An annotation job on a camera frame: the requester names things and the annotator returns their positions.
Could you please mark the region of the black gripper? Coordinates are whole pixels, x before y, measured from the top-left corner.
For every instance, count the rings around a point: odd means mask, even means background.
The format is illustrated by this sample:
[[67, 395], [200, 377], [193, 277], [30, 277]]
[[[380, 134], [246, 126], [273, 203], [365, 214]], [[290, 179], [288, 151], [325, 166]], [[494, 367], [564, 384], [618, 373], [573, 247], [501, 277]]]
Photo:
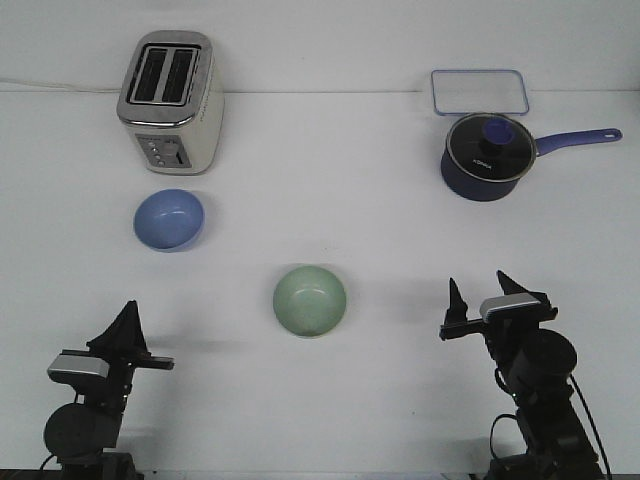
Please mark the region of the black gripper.
[[[133, 300], [126, 303], [102, 334], [87, 342], [87, 347], [91, 353], [79, 350], [63, 350], [61, 353], [105, 360], [110, 366], [107, 378], [61, 384], [69, 385], [75, 394], [83, 399], [84, 405], [95, 407], [108, 415], [123, 414], [132, 391], [133, 375], [137, 369], [174, 368], [173, 358], [152, 356], [149, 352], [141, 327], [138, 304]], [[133, 351], [135, 354], [115, 354]]]
[[512, 362], [524, 337], [539, 329], [541, 322], [554, 320], [557, 307], [549, 307], [548, 297], [541, 292], [528, 290], [502, 270], [496, 272], [498, 283], [504, 293], [529, 293], [538, 299], [540, 305], [521, 305], [490, 313], [488, 319], [467, 318], [468, 305], [463, 300], [458, 285], [449, 279], [449, 307], [444, 324], [440, 326], [441, 340], [461, 338], [469, 334], [481, 334], [485, 345], [498, 366]]

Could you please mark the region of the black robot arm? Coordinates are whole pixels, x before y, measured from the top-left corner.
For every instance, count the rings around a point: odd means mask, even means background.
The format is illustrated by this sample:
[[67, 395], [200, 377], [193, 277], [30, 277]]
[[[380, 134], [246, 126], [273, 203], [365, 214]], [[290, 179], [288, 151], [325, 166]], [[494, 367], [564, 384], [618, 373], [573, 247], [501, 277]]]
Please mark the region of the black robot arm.
[[609, 479], [612, 476], [597, 431], [585, 431], [571, 403], [581, 390], [573, 376], [577, 352], [560, 333], [542, 328], [558, 314], [548, 296], [531, 291], [502, 271], [503, 291], [482, 302], [470, 320], [456, 282], [449, 283], [449, 307], [441, 340], [483, 336], [496, 364], [494, 379], [516, 405], [511, 419], [523, 436], [522, 454], [494, 454], [489, 479]]
[[63, 479], [143, 479], [133, 456], [113, 449], [135, 371], [170, 371], [174, 359], [150, 353], [134, 300], [86, 346], [62, 350], [47, 368], [49, 379], [72, 387], [75, 397], [47, 420], [45, 446], [60, 464]]

